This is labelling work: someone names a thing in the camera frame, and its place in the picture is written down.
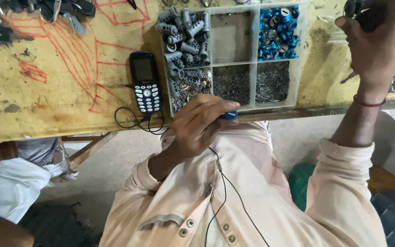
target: hand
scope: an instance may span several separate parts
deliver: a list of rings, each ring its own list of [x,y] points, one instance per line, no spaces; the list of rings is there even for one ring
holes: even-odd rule
[[[191,158],[202,154],[216,139],[222,126],[237,125],[237,120],[219,118],[238,109],[240,104],[218,96],[197,94],[175,116],[171,128],[176,134],[178,154]]]
[[[380,104],[395,75],[395,0],[378,1],[386,10],[385,22],[366,33],[359,22],[339,17],[335,24],[347,35],[354,70],[360,75],[357,98],[366,104]]]

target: wrist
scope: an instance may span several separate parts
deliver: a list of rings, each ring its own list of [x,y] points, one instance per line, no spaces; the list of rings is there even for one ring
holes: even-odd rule
[[[382,104],[388,94],[388,88],[382,85],[376,87],[365,88],[362,85],[359,86],[358,92],[356,93],[356,98],[358,102],[365,105],[378,105]]]

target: yellow workbench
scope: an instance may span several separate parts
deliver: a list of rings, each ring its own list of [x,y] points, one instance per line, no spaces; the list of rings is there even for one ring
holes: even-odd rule
[[[26,13],[11,14],[4,20],[16,37],[12,46],[0,47],[0,142],[121,130],[114,111],[126,106],[138,113],[134,93],[127,87],[106,84],[131,83],[128,57],[138,50],[150,51],[157,59],[165,122],[172,121],[161,42],[154,29],[158,11],[165,8],[163,1],[136,0],[137,10],[126,0],[94,2],[96,17],[85,24],[82,37],[73,34],[61,17],[50,24]],[[211,5],[221,2],[213,0]],[[246,113],[240,115],[241,121],[345,112],[359,77],[339,83],[351,72],[345,35],[334,25],[344,2],[314,0],[310,5],[297,106]],[[181,7],[179,0],[167,3]],[[198,0],[191,0],[189,6],[202,7]],[[161,114],[154,118],[153,127],[159,126]],[[118,120],[134,121],[126,111]]]

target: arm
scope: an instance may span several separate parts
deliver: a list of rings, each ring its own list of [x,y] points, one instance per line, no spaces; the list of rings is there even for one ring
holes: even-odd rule
[[[347,246],[386,246],[379,216],[367,188],[374,125],[395,75],[395,0],[387,2],[385,23],[365,33],[350,18],[336,20],[348,37],[361,83],[354,102],[321,154],[309,179],[306,213]]]

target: black wire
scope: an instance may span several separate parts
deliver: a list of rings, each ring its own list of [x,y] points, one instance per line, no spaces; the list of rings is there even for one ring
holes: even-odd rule
[[[211,147],[208,147],[211,151],[213,151],[214,154],[216,154],[217,156],[217,160],[219,160],[219,155],[216,153],[216,151],[214,151],[214,149],[212,149]],[[249,216],[248,212],[246,211],[245,205],[243,204],[243,200],[242,197],[240,196],[239,192],[237,191],[237,189],[234,187],[233,183],[231,183],[231,181],[225,176],[225,174],[223,174],[222,171],[220,171],[220,173],[222,174],[222,180],[223,180],[223,186],[225,187],[225,201],[222,203],[222,205],[220,206],[220,208],[225,204],[225,202],[227,201],[227,187],[225,185],[225,180],[223,179],[223,177],[225,177],[228,182],[231,184],[231,186],[234,188],[234,190],[236,191],[237,195],[240,198],[240,201],[242,202],[242,206],[243,206],[243,210],[245,211],[246,215],[248,216],[249,220],[251,221],[251,223],[254,225],[255,229],[257,230],[257,232],[260,234],[260,236],[262,237],[263,241],[265,241],[265,244],[269,246],[268,242],[266,242],[265,238],[263,237],[263,235],[261,234],[261,232],[259,231],[259,229],[257,228],[257,226],[254,224],[254,222],[252,221],[251,217]],[[207,234],[208,234],[208,228],[210,227],[211,221],[213,220],[213,218],[211,218],[210,223],[208,223],[208,227],[207,227],[207,233],[205,234],[205,247],[207,246]]]
[[[220,205],[219,209],[217,210],[217,212],[214,214],[214,216],[211,218],[210,222],[208,223],[207,226],[207,232],[205,233],[205,245],[204,247],[207,247],[207,236],[208,236],[208,229],[210,229],[210,224],[213,221],[213,219],[216,217],[217,213],[220,211],[220,209],[222,208],[222,206],[225,204],[225,202],[227,202],[227,186],[225,185],[225,180],[223,179],[222,176],[222,181],[223,181],[223,187],[225,188],[225,200],[223,201],[222,205]]]
[[[132,113],[133,117],[135,118],[136,124],[134,124],[134,125],[132,125],[132,126],[129,126],[129,127],[122,126],[122,125],[118,122],[118,120],[117,120],[117,112],[118,112],[119,110],[121,110],[121,109],[129,110],[129,111]],[[130,109],[130,108],[128,108],[128,107],[124,107],[124,106],[118,107],[118,109],[115,110],[115,113],[114,113],[115,122],[116,122],[117,125],[120,126],[121,128],[123,128],[123,129],[130,129],[130,128],[133,128],[133,127],[135,127],[135,126],[138,125],[138,127],[140,127],[143,131],[145,131],[145,132],[150,132],[150,133],[155,134],[155,135],[164,134],[164,133],[167,132],[168,129],[169,129],[169,128],[167,128],[167,129],[165,130],[165,132],[162,132],[162,133],[156,133],[156,132],[160,131],[160,130],[162,129],[162,127],[164,126],[164,113],[162,112],[162,110],[161,110],[161,116],[162,116],[161,127],[160,127],[158,130],[156,130],[156,131],[151,131],[151,130],[150,130],[150,120],[151,120],[151,118],[152,118],[152,114],[150,114],[150,113],[146,114],[146,115],[144,116],[144,118],[141,119],[141,121],[138,121],[138,119],[136,118],[136,115],[135,115],[135,113],[133,112],[133,110]],[[144,128],[141,126],[141,123],[144,122],[144,121],[146,121],[146,120],[148,120],[148,122],[147,122],[147,128],[148,128],[148,130],[144,129]]]

